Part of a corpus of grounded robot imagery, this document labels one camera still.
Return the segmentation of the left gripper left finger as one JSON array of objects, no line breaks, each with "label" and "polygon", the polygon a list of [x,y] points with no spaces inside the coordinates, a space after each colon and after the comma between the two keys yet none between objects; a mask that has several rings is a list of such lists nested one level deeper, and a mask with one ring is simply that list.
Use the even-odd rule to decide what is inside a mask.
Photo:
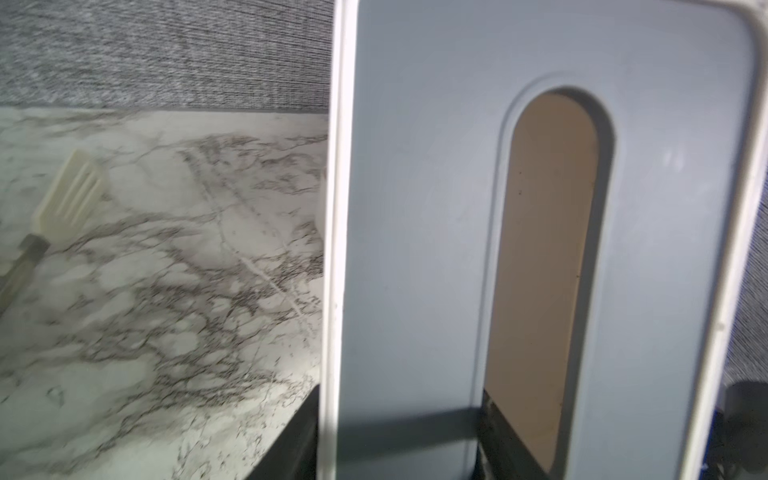
[{"label": "left gripper left finger", "polygon": [[316,385],[246,480],[315,480],[320,386]]}]

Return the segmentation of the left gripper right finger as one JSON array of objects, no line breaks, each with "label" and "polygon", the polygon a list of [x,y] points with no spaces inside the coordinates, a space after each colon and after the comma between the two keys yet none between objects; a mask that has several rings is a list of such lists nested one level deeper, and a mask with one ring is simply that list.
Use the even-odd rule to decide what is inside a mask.
[{"label": "left gripper right finger", "polygon": [[487,391],[483,391],[479,414],[476,478],[548,479]]}]

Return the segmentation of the grey lid tissue box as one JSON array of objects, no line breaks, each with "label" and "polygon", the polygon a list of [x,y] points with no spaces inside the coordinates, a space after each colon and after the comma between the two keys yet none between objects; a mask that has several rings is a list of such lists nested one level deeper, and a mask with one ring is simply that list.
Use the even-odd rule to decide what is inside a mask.
[{"label": "grey lid tissue box", "polygon": [[767,170],[758,1],[334,5],[317,475],[695,479]]}]

